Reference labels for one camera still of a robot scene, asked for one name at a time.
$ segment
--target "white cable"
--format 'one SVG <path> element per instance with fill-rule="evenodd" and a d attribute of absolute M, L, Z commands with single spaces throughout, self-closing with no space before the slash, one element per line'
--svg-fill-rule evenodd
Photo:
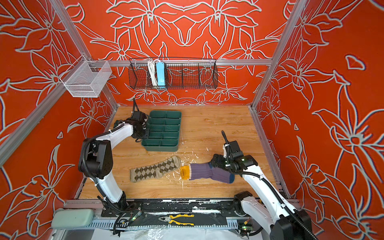
<path fill-rule="evenodd" d="M 148 60 L 148 71 L 149 71 L 149 75 L 151 76 L 152 85 L 157 86 L 157 79 L 155 76 L 155 61 Z"/>

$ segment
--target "floral wallpaper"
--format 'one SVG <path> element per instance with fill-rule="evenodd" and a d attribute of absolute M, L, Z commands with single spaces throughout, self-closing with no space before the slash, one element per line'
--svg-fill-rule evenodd
<path fill-rule="evenodd" d="M 382 239 L 384 5 L 309 0 L 256 110 L 319 239 Z"/>
<path fill-rule="evenodd" d="M 50 237 L 53 212 L 74 198 L 83 179 L 81 144 L 104 132 L 112 112 L 103 94 L 83 99 L 66 92 L 51 108 L 0 168 L 1 240 Z"/>
<path fill-rule="evenodd" d="M 0 42 L 1 145 L 80 54 L 48 0 L 1 1 Z"/>
<path fill-rule="evenodd" d="M 63 0 L 96 60 L 271 58 L 293 0 Z M 220 67 L 215 90 L 133 90 L 126 67 L 108 81 L 119 104 L 248 104 L 266 66 Z"/>

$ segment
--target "beige sock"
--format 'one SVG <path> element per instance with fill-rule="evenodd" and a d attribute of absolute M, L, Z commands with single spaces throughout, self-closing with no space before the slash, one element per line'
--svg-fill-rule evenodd
<path fill-rule="evenodd" d="M 164 173 L 180 168 L 180 165 L 180 158 L 173 156 L 158 164 L 131 169 L 131 182 L 139 182 L 151 178 L 161 178 Z"/>

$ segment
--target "wooden tabletop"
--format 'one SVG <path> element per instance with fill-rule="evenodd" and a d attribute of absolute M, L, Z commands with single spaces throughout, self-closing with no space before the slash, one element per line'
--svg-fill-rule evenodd
<path fill-rule="evenodd" d="M 129 137 L 113 149 L 113 175 L 127 198 L 224 198 L 233 197 L 242 191 L 256 196 L 251 186 L 240 176 L 232 184 L 212 179 L 183 180 L 180 170 L 166 174 L 160 179 L 140 182 L 130 181 L 130 169 L 162 162 L 174 155 L 182 164 L 209 162 L 213 154 L 223 154 L 224 130 L 229 141 L 237 141 L 244 155 L 252 155 L 273 185 L 275 179 L 270 170 L 264 150 L 255 130 L 247 106 L 139 106 L 149 114 L 151 110 L 177 110 L 182 112 L 179 149 L 177 152 L 148 152 Z M 114 121 L 126 119 L 132 107 L 119 107 Z M 87 179 L 81 199 L 96 199 L 100 195 L 94 184 Z"/>

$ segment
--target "blue power strip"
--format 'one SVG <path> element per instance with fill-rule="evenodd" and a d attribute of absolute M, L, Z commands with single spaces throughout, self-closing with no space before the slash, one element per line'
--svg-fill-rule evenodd
<path fill-rule="evenodd" d="M 157 72 L 157 85 L 160 88 L 165 88 L 166 81 L 164 77 L 164 63 L 156 63 L 156 72 Z"/>

